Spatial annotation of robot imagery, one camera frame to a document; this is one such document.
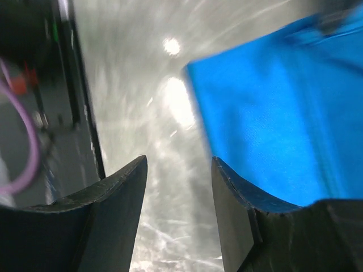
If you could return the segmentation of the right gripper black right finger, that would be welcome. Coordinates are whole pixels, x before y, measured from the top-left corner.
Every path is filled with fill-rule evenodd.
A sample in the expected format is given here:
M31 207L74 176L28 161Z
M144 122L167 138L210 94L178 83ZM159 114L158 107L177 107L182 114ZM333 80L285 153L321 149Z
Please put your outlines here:
M361 271L362 201L299 207L212 160L212 189L225 271Z

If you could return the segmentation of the blue cloth napkin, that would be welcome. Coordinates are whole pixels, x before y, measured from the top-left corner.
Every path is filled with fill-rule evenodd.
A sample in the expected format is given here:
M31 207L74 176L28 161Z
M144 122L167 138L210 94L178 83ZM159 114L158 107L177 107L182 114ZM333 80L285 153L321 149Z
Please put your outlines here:
M317 20L186 66L212 154L298 206L362 198L362 7Z

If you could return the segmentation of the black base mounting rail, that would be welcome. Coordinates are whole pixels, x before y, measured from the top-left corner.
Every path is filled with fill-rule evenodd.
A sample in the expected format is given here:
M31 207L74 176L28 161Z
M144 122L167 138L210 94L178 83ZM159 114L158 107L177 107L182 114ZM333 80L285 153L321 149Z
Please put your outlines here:
M51 41L37 70L45 202L105 177L73 1L38 1Z

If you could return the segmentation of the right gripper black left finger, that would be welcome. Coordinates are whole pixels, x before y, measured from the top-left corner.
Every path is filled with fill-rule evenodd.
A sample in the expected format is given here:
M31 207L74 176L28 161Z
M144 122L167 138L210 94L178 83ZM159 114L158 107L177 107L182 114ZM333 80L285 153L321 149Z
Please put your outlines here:
M146 180L141 155L51 205L1 207L1 270L128 271Z

